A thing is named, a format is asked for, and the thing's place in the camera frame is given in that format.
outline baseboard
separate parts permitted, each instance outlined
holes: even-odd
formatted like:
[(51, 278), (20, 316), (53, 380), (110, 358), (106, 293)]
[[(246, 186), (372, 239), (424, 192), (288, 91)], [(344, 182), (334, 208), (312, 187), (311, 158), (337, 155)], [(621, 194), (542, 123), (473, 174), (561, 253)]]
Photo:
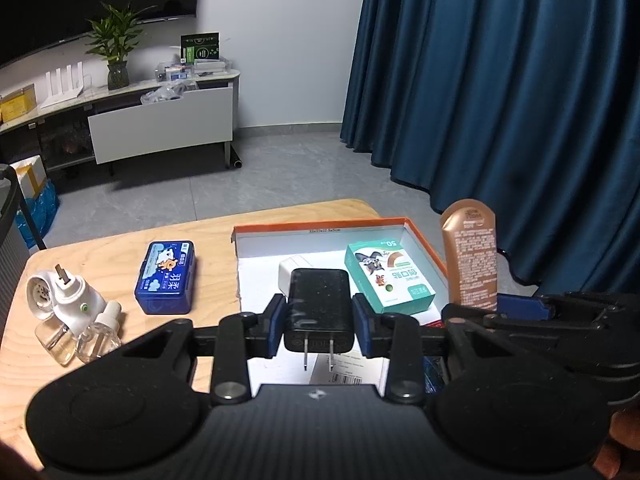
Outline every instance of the baseboard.
[(285, 134), (312, 134), (318, 132), (339, 133), (342, 123), (271, 124), (238, 128), (234, 137), (261, 137)]

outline blue plastic box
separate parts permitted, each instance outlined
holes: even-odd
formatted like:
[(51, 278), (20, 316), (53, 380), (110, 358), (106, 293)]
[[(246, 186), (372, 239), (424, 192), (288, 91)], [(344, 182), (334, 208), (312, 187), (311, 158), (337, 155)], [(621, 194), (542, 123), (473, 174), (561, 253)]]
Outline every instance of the blue plastic box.
[(135, 291), (145, 314), (186, 314), (191, 310), (195, 262), (189, 240), (149, 244)]

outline orange edge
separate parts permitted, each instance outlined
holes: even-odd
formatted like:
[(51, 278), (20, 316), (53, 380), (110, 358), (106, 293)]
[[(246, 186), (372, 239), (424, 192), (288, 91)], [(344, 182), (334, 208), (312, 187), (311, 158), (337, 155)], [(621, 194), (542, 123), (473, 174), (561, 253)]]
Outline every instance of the orange edge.
[(418, 241), (429, 253), (431, 259), (443, 273), (445, 278), (447, 276), (447, 266), (438, 256), (438, 253), (431, 247), (426, 238), (422, 235), (411, 219), (398, 216), (390, 218), (372, 218), (366, 220), (327, 220), (319, 222), (286, 222), (280, 224), (245, 224), (234, 227), (231, 235), (231, 241), (236, 241), (236, 234), (241, 233), (271, 233), (277, 231), (307, 231), (311, 229), (340, 229), (340, 228), (357, 228), (357, 227), (376, 227), (386, 225), (399, 225), (406, 224), (411, 231), (414, 232)]

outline curtain fold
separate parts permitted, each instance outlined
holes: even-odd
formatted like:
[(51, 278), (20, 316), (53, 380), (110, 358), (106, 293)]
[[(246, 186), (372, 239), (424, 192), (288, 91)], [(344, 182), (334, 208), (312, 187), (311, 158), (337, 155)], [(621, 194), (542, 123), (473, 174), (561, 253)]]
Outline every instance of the curtain fold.
[(364, 0), (342, 140), (497, 216), (540, 292), (640, 292), (640, 0)]

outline floor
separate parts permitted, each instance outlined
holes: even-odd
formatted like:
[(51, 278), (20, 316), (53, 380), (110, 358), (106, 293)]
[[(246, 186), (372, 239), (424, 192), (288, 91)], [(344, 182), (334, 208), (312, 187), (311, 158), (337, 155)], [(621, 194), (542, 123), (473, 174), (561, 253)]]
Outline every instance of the floor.
[[(439, 215), (429, 195), (392, 182), (366, 153), (354, 153), (337, 132), (241, 134), (240, 170), (224, 168), (220, 146), (198, 146), (118, 161), (85, 164), (75, 178), (54, 177), (60, 209), (45, 237), (49, 247), (161, 225), (254, 210), (359, 198), (382, 216), (409, 216), (444, 257)], [(530, 296), (498, 261), (501, 292)]]

